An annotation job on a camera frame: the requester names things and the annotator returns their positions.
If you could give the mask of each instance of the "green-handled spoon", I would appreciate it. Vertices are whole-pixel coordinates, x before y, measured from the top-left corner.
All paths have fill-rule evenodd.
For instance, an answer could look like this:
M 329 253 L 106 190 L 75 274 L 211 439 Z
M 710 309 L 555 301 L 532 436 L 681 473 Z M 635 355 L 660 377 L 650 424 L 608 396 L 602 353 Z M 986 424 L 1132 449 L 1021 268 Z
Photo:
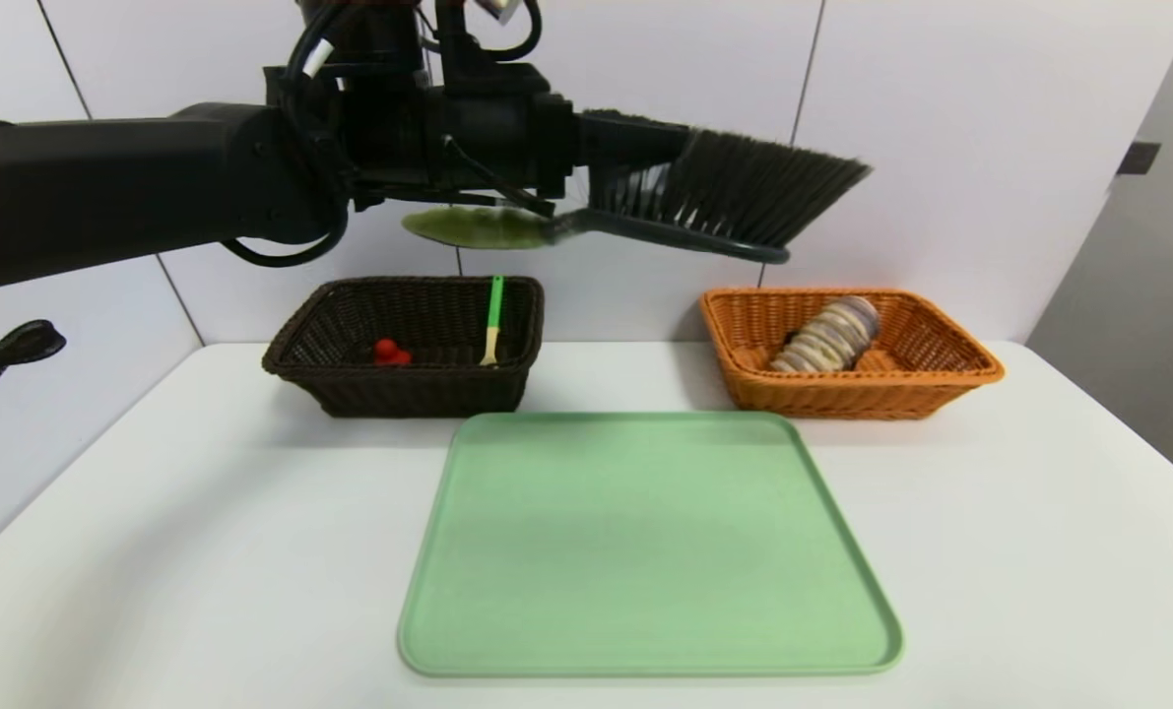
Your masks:
M 490 322 L 486 328 L 486 357 L 482 367 L 493 367 L 500 360 L 494 357 L 500 345 L 500 313 L 503 311 L 503 277 L 494 277 L 490 285 Z

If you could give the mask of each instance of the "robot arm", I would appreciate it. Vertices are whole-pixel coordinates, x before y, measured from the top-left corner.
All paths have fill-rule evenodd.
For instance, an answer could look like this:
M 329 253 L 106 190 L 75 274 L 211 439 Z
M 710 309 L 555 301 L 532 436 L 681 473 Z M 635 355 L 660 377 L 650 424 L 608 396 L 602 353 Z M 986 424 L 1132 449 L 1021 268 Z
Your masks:
M 477 1 L 495 16 L 518 5 Z M 463 0 L 436 0 L 434 43 L 420 36 L 420 0 L 299 5 L 306 31 L 285 67 L 263 69 L 265 107 L 0 122 L 0 285 L 209 242 L 263 266 L 301 264 L 340 239 L 348 205 L 386 198 L 549 216 L 574 167 L 657 164 L 685 147 L 682 126 L 574 113 L 515 63 L 541 34 L 537 0 L 526 0 L 535 32 L 506 50 L 468 35 Z M 442 86 L 427 86 L 425 46 L 441 53 Z M 237 237 L 314 245 L 272 257 Z

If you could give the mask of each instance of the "light green tray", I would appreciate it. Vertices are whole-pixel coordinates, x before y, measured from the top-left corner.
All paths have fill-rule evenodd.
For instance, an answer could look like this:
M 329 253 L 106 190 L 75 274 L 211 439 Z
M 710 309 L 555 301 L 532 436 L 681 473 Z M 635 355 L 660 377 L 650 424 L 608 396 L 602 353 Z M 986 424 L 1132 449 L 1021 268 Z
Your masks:
M 398 629 L 433 676 L 829 675 L 901 627 L 772 413 L 460 427 Z

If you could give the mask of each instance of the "white tiled wall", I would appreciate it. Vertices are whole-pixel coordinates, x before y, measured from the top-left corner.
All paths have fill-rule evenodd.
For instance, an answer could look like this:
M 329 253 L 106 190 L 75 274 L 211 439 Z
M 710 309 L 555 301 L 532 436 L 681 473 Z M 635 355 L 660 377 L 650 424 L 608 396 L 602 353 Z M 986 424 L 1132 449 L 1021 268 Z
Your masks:
M 896 286 L 1023 342 L 1173 55 L 1173 0 L 829 0 L 796 142 L 875 173 L 765 285 Z
M 0 119 L 82 117 L 39 6 L 0 0 Z M 69 344 L 0 380 L 0 529 L 199 345 L 156 259 L 0 288 L 0 337 L 36 318 Z

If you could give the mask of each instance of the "black bristles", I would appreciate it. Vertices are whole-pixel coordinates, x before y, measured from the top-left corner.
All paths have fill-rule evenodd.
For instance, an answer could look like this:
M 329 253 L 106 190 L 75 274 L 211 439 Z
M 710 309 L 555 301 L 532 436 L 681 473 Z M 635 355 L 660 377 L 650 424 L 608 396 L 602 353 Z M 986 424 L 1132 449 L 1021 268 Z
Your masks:
M 666 166 L 591 166 L 590 207 L 784 248 L 869 171 L 843 157 L 699 130 Z

